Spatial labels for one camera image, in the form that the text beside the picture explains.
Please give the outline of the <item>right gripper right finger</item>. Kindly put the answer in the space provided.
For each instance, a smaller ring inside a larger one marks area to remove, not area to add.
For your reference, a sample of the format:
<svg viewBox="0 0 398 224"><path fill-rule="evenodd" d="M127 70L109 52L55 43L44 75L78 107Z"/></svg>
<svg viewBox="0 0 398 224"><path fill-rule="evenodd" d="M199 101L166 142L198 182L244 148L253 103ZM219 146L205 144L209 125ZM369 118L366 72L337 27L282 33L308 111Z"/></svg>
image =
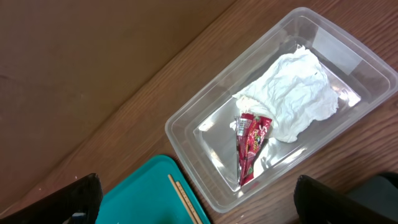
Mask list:
<svg viewBox="0 0 398 224"><path fill-rule="evenodd" d="M307 175L297 180L294 204L301 223L397 224Z"/></svg>

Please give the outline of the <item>white napkin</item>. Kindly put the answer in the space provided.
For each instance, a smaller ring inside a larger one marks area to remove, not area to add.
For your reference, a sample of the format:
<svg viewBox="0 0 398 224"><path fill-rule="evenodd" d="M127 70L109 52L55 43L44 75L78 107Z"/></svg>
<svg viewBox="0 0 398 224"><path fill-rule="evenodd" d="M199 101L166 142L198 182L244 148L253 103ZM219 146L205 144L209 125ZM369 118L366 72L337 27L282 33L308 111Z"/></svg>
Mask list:
<svg viewBox="0 0 398 224"><path fill-rule="evenodd" d="M338 94L318 58L304 46L280 56L257 80L233 95L241 113L272 120L270 137L295 142L312 121L323 121L338 109Z"/></svg>

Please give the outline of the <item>red snack wrapper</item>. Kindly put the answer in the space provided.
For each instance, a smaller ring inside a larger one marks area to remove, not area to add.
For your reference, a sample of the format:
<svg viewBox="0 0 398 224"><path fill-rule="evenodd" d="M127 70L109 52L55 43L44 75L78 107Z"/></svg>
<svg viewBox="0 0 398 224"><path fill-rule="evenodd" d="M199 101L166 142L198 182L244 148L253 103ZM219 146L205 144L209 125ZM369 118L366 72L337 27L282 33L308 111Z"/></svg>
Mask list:
<svg viewBox="0 0 398 224"><path fill-rule="evenodd" d="M272 120L265 116L243 113L235 122L238 184L242 187L254 178L254 163L265 145Z"/></svg>

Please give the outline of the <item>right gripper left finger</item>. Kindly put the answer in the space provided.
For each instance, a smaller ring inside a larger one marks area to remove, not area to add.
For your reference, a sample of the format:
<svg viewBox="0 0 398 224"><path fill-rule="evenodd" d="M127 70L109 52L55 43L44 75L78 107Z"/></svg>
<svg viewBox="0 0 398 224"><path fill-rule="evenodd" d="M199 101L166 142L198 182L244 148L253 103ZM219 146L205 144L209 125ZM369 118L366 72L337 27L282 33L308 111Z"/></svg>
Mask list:
<svg viewBox="0 0 398 224"><path fill-rule="evenodd" d="M18 212L1 224L88 223L95 224L103 190L100 178L91 173Z"/></svg>

